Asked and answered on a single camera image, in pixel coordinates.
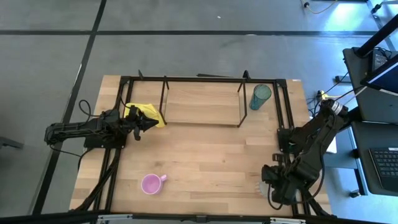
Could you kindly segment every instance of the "wooden tabletop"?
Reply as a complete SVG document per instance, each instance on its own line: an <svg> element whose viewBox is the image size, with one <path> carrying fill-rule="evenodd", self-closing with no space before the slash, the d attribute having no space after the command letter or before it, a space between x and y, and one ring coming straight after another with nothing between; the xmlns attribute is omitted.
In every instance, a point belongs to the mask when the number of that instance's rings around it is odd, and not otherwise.
<svg viewBox="0 0 398 224"><path fill-rule="evenodd" d="M104 76L95 114L113 107L119 80L120 76ZM257 83L246 84L248 103L256 85ZM197 89L236 92L239 84L169 82L169 86L173 91L191 90L191 93ZM287 80L287 86L294 123L296 126L302 126L309 120L302 83L300 80ZM162 82L134 82L131 102L152 103L159 107L161 89ZM241 90L238 97L240 106L233 106L234 110L240 110L241 116L242 92ZM181 108L179 110L173 106L167 110L170 106L167 104L167 94L166 91L162 110L166 118L178 118L185 116L185 112L192 112L185 111L184 105L177 105ZM279 95L285 126L288 126L282 90ZM176 100L177 98L173 97L171 103L175 103ZM196 106L202 103L200 100L186 101ZM234 105L234 101L231 102L227 106ZM209 114L212 113L220 116L219 111L200 110L194 123L198 123L203 113L206 113L206 119L210 118ZM130 134L121 153L111 211L291 216L290 206L283 206L278 211L272 209L266 197L259 193L256 187L261 181L262 166L275 164L272 154L279 152L277 128L278 120L272 93L271 98L258 111L248 108L248 116L240 128L219 124L170 122L164 128L152 128L141 133L141 141L135 141L134 136ZM100 175L103 155L104 149L94 149L82 159L70 208L79 206L93 190ZM160 194L146 195L142 192L141 180L146 174L167 174L168 180ZM316 183L311 189L312 194L317 187ZM104 208L106 193L107 186L100 208ZM331 212L325 186L316 200L324 210Z"/></svg>

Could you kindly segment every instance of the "white cable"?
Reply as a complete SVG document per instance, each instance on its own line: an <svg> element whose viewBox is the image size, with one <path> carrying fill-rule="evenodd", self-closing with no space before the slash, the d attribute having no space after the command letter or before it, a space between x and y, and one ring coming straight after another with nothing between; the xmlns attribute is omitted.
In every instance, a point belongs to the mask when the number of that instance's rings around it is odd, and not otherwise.
<svg viewBox="0 0 398 224"><path fill-rule="evenodd" d="M322 10L322 11L320 11L320 12L314 12L314 11L312 11L312 9L311 9L311 7L310 7L310 3L309 3L307 6L305 6L305 3L307 3L307 2L305 2L304 0L301 0L303 6L306 7L312 14L320 14L320 13L325 12L325 11L328 10L332 5L334 5L337 1L338 1L338 0L335 0L333 3L330 4L330 6L326 7L326 9L324 9L324 10Z"/></svg>
<svg viewBox="0 0 398 224"><path fill-rule="evenodd" d="M367 88L367 86L365 86L364 88L362 88L359 92L357 92L351 99L349 99L344 106L349 103L351 100L353 100L353 98L356 98L360 93L362 93L365 89Z"/></svg>

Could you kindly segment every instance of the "gray floor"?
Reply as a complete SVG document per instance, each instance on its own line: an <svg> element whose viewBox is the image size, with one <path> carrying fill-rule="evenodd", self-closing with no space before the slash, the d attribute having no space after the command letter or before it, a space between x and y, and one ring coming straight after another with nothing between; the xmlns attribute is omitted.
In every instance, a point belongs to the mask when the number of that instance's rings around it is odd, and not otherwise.
<svg viewBox="0 0 398 224"><path fill-rule="evenodd" d="M316 10L329 3L311 1L311 6ZM90 30L99 4L94 0L0 0L0 29ZM397 6L383 6L377 16L385 23L397 12ZM109 0L99 29L369 31L377 30L377 25L361 2L338 2L329 11L313 15L301 8L299 0ZM311 97L317 90L329 89L334 76L346 73L342 50L360 46L368 38L97 36L78 100L86 99L94 106L103 75L137 75L138 69L144 75L232 77L249 70L252 77L301 79L306 96ZM0 35L0 136L25 144L22 150L4 147L0 152L1 217L29 212L50 152L43 142L44 129L62 117L87 40L87 36ZM391 40L397 48L397 35ZM350 89L350 85L339 85L330 94ZM75 108L72 121L85 118ZM81 145L82 140L68 140L63 149L80 154ZM61 155L45 213L67 211L76 172L77 158ZM338 217L377 222L398 219L394 212L398 198L347 197L347 192L358 187L352 170L328 169L326 187Z"/></svg>

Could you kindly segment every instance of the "yellow cloth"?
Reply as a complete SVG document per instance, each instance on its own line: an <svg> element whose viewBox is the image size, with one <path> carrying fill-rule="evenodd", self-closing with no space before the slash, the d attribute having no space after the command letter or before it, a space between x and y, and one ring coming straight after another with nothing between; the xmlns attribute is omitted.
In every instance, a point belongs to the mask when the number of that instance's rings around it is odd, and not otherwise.
<svg viewBox="0 0 398 224"><path fill-rule="evenodd" d="M162 116L157 111L157 109L154 107L154 105L152 105L152 104L143 105L140 103L127 103L126 106L127 107L124 110L124 117L129 115L129 112L130 112L129 107L135 106L136 108L140 109L145 114L145 116L147 116L148 118L152 118L152 119L159 121L159 123L156 124L156 127L158 127L158 128L164 127L164 121L162 119Z"/></svg>

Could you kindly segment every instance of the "cup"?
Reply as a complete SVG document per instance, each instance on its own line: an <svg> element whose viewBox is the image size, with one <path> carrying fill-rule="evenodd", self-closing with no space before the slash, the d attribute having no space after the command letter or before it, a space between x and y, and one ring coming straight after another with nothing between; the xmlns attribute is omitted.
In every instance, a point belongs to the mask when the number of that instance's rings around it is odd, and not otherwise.
<svg viewBox="0 0 398 224"><path fill-rule="evenodd" d="M271 89L264 84L254 87L253 95L250 101L250 109L258 110L271 97Z"/></svg>
<svg viewBox="0 0 398 224"><path fill-rule="evenodd" d="M153 195L162 190L163 182L167 180L167 176L159 177L156 174L146 175L141 182L141 189L145 194Z"/></svg>

